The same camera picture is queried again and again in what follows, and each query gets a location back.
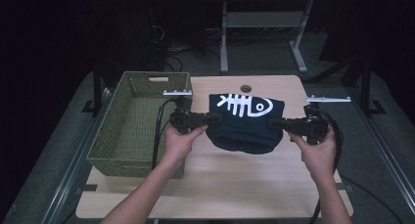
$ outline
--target metal stand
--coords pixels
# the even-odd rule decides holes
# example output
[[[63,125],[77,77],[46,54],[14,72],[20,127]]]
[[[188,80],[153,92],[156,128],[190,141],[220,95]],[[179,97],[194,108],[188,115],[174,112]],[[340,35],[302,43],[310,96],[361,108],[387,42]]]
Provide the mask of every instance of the metal stand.
[[[304,34],[308,16],[311,11],[312,0],[308,0],[303,11],[299,12],[227,12],[226,1],[222,10],[222,42],[220,44],[220,72],[229,71],[228,55],[226,50],[227,27],[298,27],[299,33],[290,47],[300,72],[307,72],[300,52],[300,42]]]

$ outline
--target dark background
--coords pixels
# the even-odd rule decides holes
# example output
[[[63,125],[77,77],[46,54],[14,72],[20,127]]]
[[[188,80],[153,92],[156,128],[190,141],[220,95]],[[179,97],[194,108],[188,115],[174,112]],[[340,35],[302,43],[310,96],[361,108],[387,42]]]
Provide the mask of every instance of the dark background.
[[[330,31],[324,60],[340,62],[355,53],[366,57],[415,122],[415,9],[411,3],[316,0],[307,29]],[[98,70],[107,85],[115,86],[126,69],[162,69],[163,50],[153,42],[148,14],[152,5],[0,0],[0,220],[87,73]],[[164,2],[156,19],[169,34],[203,52],[204,29],[220,25],[220,6],[187,2],[179,7]]]

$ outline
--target gray floor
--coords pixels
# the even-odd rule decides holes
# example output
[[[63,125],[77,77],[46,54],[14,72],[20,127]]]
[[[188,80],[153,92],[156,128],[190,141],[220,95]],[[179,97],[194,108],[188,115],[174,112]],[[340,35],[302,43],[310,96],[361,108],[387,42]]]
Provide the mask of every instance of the gray floor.
[[[307,33],[300,49],[309,71],[300,73],[288,44],[294,36],[294,31],[263,32],[260,39],[255,39],[254,43],[246,46],[229,46],[230,70],[228,75],[293,74],[307,79],[334,65],[334,63],[318,60],[325,34]],[[218,44],[209,46],[209,49],[219,54]],[[183,62],[183,71],[189,71],[192,76],[219,75],[219,59],[212,52],[202,54],[188,51],[175,57]],[[178,63],[174,60],[171,60],[171,64],[178,67]],[[333,98],[344,98],[350,93],[358,92],[358,85],[353,88],[344,88],[340,83],[342,76],[343,71],[339,71],[317,84],[304,84],[304,89],[308,95]],[[92,78],[88,75],[73,96],[65,115],[27,178],[4,223],[42,222],[57,187],[84,139],[85,132],[94,121],[91,113],[81,112],[85,102],[92,100],[92,90]],[[373,115],[370,122],[379,129],[408,180],[414,183],[415,128],[413,124],[392,99],[384,81],[376,74],[372,74],[371,99],[380,101],[387,114]],[[360,109],[355,104],[322,104],[320,107],[332,115],[345,135],[344,153],[338,168],[340,173],[382,199],[397,213],[403,223],[415,223],[415,216],[395,184],[381,156],[377,140],[371,136],[367,121],[361,117]],[[85,184],[90,167],[91,165],[86,161],[81,162],[81,167],[75,174],[75,180],[69,187],[68,195],[63,196],[64,205],[62,209],[58,209],[58,220],[53,223],[99,222],[99,220],[80,220],[72,214],[79,201],[80,189]],[[346,179],[344,182],[349,187],[348,195],[354,209],[353,223],[398,223],[391,213],[368,193]],[[307,220],[230,220],[229,222],[294,224],[307,223]],[[207,223],[207,221],[162,220],[160,223],[194,224]]]

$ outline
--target forearm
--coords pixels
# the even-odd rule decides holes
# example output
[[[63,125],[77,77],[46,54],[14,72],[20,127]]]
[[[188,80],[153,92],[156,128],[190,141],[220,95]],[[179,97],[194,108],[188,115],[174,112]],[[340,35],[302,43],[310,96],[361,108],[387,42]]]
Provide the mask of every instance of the forearm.
[[[321,215],[325,224],[351,223],[347,209],[339,194],[334,178],[316,182],[320,195]]]
[[[140,186],[117,205],[102,223],[145,223],[175,168],[176,166],[169,164],[169,161],[161,161]]]

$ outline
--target human hand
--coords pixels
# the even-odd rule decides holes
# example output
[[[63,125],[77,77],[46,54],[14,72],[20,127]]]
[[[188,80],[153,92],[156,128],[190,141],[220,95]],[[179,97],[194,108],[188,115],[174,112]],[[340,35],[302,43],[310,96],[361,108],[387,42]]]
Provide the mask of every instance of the human hand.
[[[333,166],[336,156],[335,133],[331,125],[329,132],[317,145],[307,144],[301,136],[289,133],[291,139],[300,147],[302,159],[315,183],[333,179]]]
[[[165,151],[161,162],[167,161],[179,167],[186,155],[192,151],[193,141],[207,128],[207,126],[195,128],[188,134],[182,135],[175,127],[168,127],[165,131]]]

